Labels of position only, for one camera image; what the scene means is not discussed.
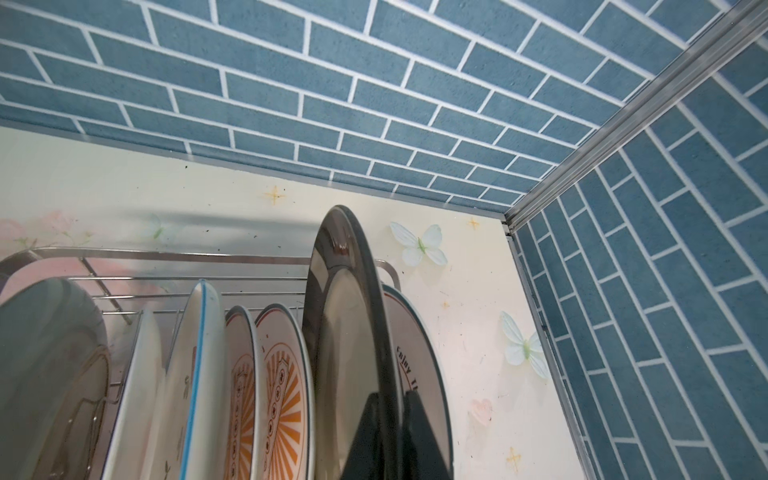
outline metal dish rack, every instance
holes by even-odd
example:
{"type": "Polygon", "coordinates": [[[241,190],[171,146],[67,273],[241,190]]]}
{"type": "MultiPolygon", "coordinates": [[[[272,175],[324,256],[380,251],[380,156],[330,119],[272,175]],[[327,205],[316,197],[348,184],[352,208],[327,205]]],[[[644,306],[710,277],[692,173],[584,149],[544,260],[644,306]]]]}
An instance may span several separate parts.
{"type": "MultiPolygon", "coordinates": [[[[88,476],[89,480],[98,480],[120,408],[142,310],[151,310],[155,315],[166,362],[184,305],[199,279],[214,285],[226,310],[242,305],[256,316],[265,306],[280,302],[301,322],[309,264],[309,257],[40,247],[0,261],[0,303],[36,281],[60,277],[86,289],[101,309],[111,368],[109,393],[104,399],[88,476]]],[[[376,266],[386,271],[392,285],[400,290],[392,265],[376,260],[376,266]]]]}

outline backsplash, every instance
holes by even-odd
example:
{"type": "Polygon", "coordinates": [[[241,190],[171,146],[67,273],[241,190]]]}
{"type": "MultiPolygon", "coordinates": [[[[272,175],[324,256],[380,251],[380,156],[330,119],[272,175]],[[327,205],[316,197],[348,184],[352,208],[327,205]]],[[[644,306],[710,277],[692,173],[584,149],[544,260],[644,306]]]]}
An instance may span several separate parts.
{"type": "Polygon", "coordinates": [[[768,478],[766,193],[760,38],[515,234],[603,480],[768,478]]]}
{"type": "Polygon", "coordinates": [[[503,213],[728,8],[3,1],[0,118],[503,213]]]}

